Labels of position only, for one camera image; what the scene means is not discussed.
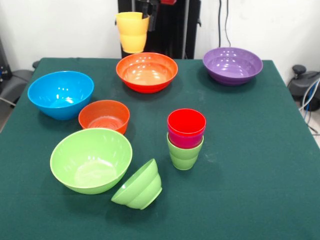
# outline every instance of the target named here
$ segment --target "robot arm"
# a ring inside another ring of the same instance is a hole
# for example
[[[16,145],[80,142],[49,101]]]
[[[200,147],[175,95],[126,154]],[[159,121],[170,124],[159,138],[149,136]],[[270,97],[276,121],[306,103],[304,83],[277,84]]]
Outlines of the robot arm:
[[[143,18],[149,16],[148,31],[153,32],[156,28],[157,14],[160,4],[173,5],[177,0],[137,0],[141,4]]]

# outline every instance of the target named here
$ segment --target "green cup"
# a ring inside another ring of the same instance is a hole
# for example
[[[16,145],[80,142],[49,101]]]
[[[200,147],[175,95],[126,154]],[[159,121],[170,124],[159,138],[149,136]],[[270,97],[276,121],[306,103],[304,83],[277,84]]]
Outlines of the green cup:
[[[161,193],[161,178],[155,159],[145,163],[113,195],[111,201],[133,209],[145,209]]]
[[[198,146],[188,149],[179,148],[173,145],[169,140],[168,134],[166,135],[166,140],[169,146],[170,157],[173,165],[179,170],[189,170],[194,166],[198,159],[205,137],[202,137],[202,141]]]

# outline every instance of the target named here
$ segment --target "red cup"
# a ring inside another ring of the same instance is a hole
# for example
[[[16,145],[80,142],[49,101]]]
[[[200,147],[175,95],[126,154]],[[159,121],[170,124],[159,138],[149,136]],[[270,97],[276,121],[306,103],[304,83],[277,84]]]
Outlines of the red cup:
[[[199,145],[206,129],[205,116],[194,109],[181,108],[167,118],[168,136],[173,145],[192,149]]]
[[[83,129],[105,128],[124,134],[128,127],[130,111],[126,105],[114,100],[100,100],[88,104],[79,113]]]

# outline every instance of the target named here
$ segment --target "orange bowl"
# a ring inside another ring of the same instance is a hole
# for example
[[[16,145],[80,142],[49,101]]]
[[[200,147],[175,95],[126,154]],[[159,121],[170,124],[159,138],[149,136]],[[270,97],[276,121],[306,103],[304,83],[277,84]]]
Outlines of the orange bowl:
[[[119,101],[101,100],[85,106],[79,113],[78,120],[83,129],[105,128],[121,134],[127,130],[130,111]]]
[[[152,94],[171,83],[178,73],[178,65],[166,55],[142,52],[121,59],[116,65],[116,73],[132,90]]]

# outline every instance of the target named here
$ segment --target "yellow cup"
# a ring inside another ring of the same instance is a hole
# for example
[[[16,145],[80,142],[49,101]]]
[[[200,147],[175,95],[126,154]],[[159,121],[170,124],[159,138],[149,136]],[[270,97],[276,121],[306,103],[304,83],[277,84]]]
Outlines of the yellow cup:
[[[123,51],[129,54],[144,51],[149,17],[142,19],[142,12],[120,12],[116,18],[116,25],[120,33],[120,41]]]

